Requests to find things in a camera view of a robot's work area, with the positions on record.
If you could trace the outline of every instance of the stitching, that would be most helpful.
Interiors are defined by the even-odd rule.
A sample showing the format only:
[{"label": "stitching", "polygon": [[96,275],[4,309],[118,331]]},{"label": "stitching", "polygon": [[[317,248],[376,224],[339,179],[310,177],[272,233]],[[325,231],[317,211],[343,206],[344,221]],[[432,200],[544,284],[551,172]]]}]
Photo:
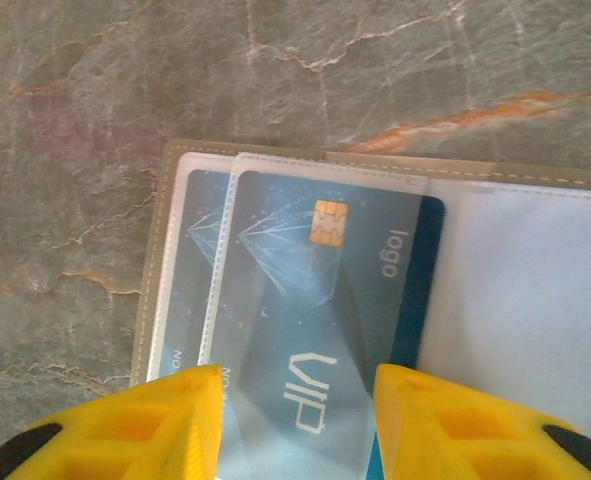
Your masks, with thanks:
[{"label": "stitching", "polygon": [[[172,191],[172,195],[171,195],[171,207],[173,205],[173,196],[175,194],[176,190],[173,189]],[[155,356],[155,352],[157,349],[157,337],[158,337],[158,323],[157,323],[157,312],[159,310],[159,299],[160,299],[160,292],[164,289],[165,284],[167,282],[167,278],[166,276],[164,276],[164,271],[166,270],[166,255],[168,253],[167,251],[167,245],[168,245],[168,232],[172,231],[172,226],[177,224],[177,222],[180,222],[180,228],[181,228],[181,218],[177,218],[179,215],[177,214],[176,211],[173,211],[172,209],[169,212],[168,215],[168,223],[166,225],[166,238],[164,238],[162,240],[162,243],[164,245],[164,248],[160,251],[161,254],[161,261],[160,261],[160,280],[159,280],[159,284],[157,287],[157,303],[155,304],[155,309],[152,312],[152,316],[151,316],[151,322],[153,324],[153,332],[151,337],[151,346],[149,348],[148,351],[148,362],[146,362],[146,368],[145,368],[145,372],[146,372],[146,378],[149,378],[149,373],[150,373],[150,368],[151,368],[151,360],[152,358]]]},{"label": "stitching", "polygon": [[206,314],[204,315],[204,327],[202,328],[202,342],[199,346],[198,352],[198,365],[202,365],[205,363],[205,360],[210,360],[210,351],[211,346],[208,347],[208,355],[206,355],[206,345],[207,343],[204,342],[204,338],[207,338],[207,335],[213,337],[213,332],[211,331],[211,324],[214,323],[215,315],[213,315],[213,309],[215,308],[214,304],[219,299],[220,289],[221,289],[221,274],[224,273],[224,266],[223,257],[225,256],[224,248],[228,249],[228,240],[230,237],[230,224],[229,219],[233,214],[233,207],[235,205],[235,197],[237,195],[237,181],[238,176],[231,171],[230,180],[228,183],[228,188],[226,189],[226,200],[224,202],[224,208],[222,210],[222,222],[219,232],[220,240],[217,242],[217,248],[215,250],[215,258],[213,260],[213,274],[211,278],[211,285],[208,291],[208,300],[206,303]]},{"label": "stitching", "polygon": [[[181,146],[176,146],[176,147],[172,147],[170,150],[176,150],[176,149],[181,149],[183,147]],[[160,206],[164,205],[164,200],[166,198],[166,192],[168,190],[168,175],[170,173],[170,169],[171,169],[171,163],[170,161],[166,162],[166,170],[164,171],[164,175],[162,177],[162,184],[161,184],[161,195],[160,195]],[[161,228],[161,223],[162,223],[162,216],[161,215],[157,215],[157,219],[156,219],[156,223],[155,223],[155,230],[153,231],[153,246],[151,248],[151,265],[155,264],[155,256],[157,254],[157,244],[159,243],[159,231]],[[149,294],[151,291],[151,280],[152,280],[152,276],[153,276],[153,269],[149,268],[148,272],[146,274],[146,286],[144,287],[144,301],[142,304],[142,319],[144,320],[142,322],[142,327],[140,328],[140,334],[139,334],[139,340],[138,340],[138,346],[137,346],[137,363],[135,366],[135,381],[139,383],[139,375],[142,369],[142,350],[144,349],[144,330],[147,326],[146,320],[147,320],[147,316],[146,314],[148,313],[148,301],[149,301]]]},{"label": "stitching", "polygon": [[[217,153],[217,154],[225,154],[225,155],[238,155],[239,153],[235,150],[218,150],[214,148],[201,148],[201,147],[184,147],[187,148],[187,151],[196,151],[196,152],[204,152],[204,153]],[[310,162],[311,159],[306,158],[297,158],[297,160],[304,160]],[[511,178],[511,179],[520,179],[520,180],[537,180],[549,183],[560,183],[560,184],[573,184],[573,185],[584,185],[590,186],[591,182],[586,182],[584,180],[571,180],[570,178],[553,178],[553,177],[545,177],[545,176],[534,176],[534,175],[518,175],[515,173],[501,173],[501,172],[492,172],[492,173],[475,173],[475,172],[462,172],[459,170],[449,170],[449,169],[434,169],[434,168],[419,168],[419,167],[403,167],[400,165],[380,165],[376,163],[360,163],[360,162],[325,162],[327,164],[335,164],[335,165],[348,165],[354,167],[366,167],[366,168],[385,168],[390,170],[403,170],[407,172],[416,172],[416,173],[442,173],[442,174],[450,174],[450,175],[461,175],[463,177],[477,177],[477,178],[485,178],[488,179],[489,177],[495,178]]]},{"label": "stitching", "polygon": [[491,187],[496,192],[508,192],[508,193],[525,193],[528,195],[542,195],[547,197],[564,197],[564,198],[579,198],[582,200],[591,200],[591,195],[572,194],[572,193],[560,193],[551,192],[547,190],[524,190],[523,188],[510,188],[510,187]]},{"label": "stitching", "polygon": [[250,158],[256,161],[261,162],[271,162],[271,163],[281,163],[286,165],[296,165],[299,161],[303,161],[307,163],[310,167],[316,168],[318,170],[331,170],[336,172],[346,172],[349,173],[358,173],[362,176],[366,177],[380,177],[380,178],[390,178],[390,179],[399,179],[400,174],[397,172],[383,172],[381,170],[364,170],[364,169],[351,169],[353,165],[348,163],[342,162],[320,162],[314,160],[306,160],[304,158],[294,158],[294,157],[277,157],[277,156],[264,156],[261,154],[256,153],[243,153],[246,158]]},{"label": "stitching", "polygon": [[[240,152],[235,150],[220,150],[215,148],[202,148],[202,147],[186,147],[182,145],[176,145],[169,149],[169,157],[170,152],[175,150],[185,150],[186,152],[203,152],[203,153],[215,153],[215,154],[224,154],[224,155],[237,155]],[[297,160],[306,160],[311,161],[310,159],[303,159],[298,158]],[[474,173],[474,172],[462,172],[457,170],[448,170],[448,169],[431,169],[431,168],[418,168],[418,167],[403,167],[399,165],[379,165],[374,163],[360,163],[360,162],[348,162],[348,163],[340,163],[340,162],[327,162],[327,165],[344,165],[344,166],[360,166],[360,167],[370,167],[370,168],[385,168],[390,170],[401,170],[407,172],[416,172],[416,173],[440,173],[440,174],[450,174],[450,175],[460,175],[463,177],[474,177],[474,178],[484,178],[488,179],[489,177],[495,178],[510,178],[510,179],[521,179],[521,180],[532,180],[532,181],[544,181],[549,183],[559,183],[559,184],[575,184],[575,185],[584,185],[584,186],[591,186],[591,182],[585,182],[582,180],[571,180],[568,178],[551,178],[551,177],[536,177],[532,175],[517,175],[514,173],[499,173],[494,172],[490,174],[484,173]],[[166,198],[166,192],[168,190],[168,177],[170,173],[170,161],[167,158],[166,162],[166,169],[164,171],[164,175],[162,177],[162,182],[160,185],[161,188],[161,195],[159,198],[160,205],[164,204],[164,200]],[[572,198],[590,198],[588,195],[573,195],[573,194],[562,194],[562,193],[553,193],[553,192],[542,192],[542,191],[527,191],[527,190],[520,190],[520,189],[510,189],[510,188],[500,188],[500,190],[508,191],[508,192],[522,192],[522,193],[531,193],[531,194],[538,194],[538,195],[550,195],[550,196],[561,196],[561,197],[572,197]],[[155,257],[157,256],[157,246],[159,243],[159,232],[161,229],[161,215],[157,216],[156,223],[155,223],[155,230],[153,231],[153,245],[151,250],[151,260],[150,264],[155,264]],[[140,328],[140,338],[138,339],[138,347],[137,347],[137,362],[135,366],[135,373],[134,373],[134,381],[139,382],[139,375],[141,372],[142,367],[142,351],[144,349],[144,332],[145,327],[147,326],[148,318],[148,306],[149,306],[149,297],[150,297],[150,288],[151,288],[151,281],[152,281],[152,269],[149,269],[146,275],[146,284],[144,287],[144,299],[142,302],[142,326]]]}]

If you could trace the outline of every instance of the gold chip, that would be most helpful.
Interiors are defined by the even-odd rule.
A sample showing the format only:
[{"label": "gold chip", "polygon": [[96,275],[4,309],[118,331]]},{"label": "gold chip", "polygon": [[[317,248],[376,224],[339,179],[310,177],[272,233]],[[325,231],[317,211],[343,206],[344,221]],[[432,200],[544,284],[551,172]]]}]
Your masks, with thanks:
[{"label": "gold chip", "polygon": [[344,241],[348,205],[330,200],[317,200],[311,224],[310,240],[319,245],[341,247]]}]

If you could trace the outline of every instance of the blue card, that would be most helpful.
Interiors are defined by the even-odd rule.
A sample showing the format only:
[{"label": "blue card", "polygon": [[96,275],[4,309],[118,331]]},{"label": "blue card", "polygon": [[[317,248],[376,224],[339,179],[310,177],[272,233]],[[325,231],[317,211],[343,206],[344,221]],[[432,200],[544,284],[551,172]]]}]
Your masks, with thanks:
[{"label": "blue card", "polygon": [[231,163],[202,154],[180,161],[149,379],[197,365]]},{"label": "blue card", "polygon": [[225,376],[218,478],[382,478],[375,370],[414,366],[442,203],[252,170],[234,199],[205,329]]}]

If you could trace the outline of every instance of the gray marble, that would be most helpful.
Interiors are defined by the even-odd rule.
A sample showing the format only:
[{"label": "gray marble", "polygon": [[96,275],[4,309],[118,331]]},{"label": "gray marble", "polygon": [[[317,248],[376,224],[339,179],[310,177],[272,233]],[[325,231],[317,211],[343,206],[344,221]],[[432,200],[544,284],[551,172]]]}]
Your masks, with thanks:
[{"label": "gray marble", "polygon": [[591,169],[591,2],[0,0],[0,442],[127,385],[171,137]]}]

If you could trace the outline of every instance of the yellow plastic object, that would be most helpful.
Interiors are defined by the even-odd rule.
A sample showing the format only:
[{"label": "yellow plastic object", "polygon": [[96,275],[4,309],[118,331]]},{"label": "yellow plastic object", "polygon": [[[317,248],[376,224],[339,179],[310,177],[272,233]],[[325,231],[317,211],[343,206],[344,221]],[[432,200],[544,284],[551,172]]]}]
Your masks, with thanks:
[{"label": "yellow plastic object", "polygon": [[9,480],[213,480],[223,405],[219,367],[197,367],[65,410],[63,429]]},{"label": "yellow plastic object", "polygon": [[542,425],[569,424],[394,365],[373,395],[386,480],[591,480]]}]

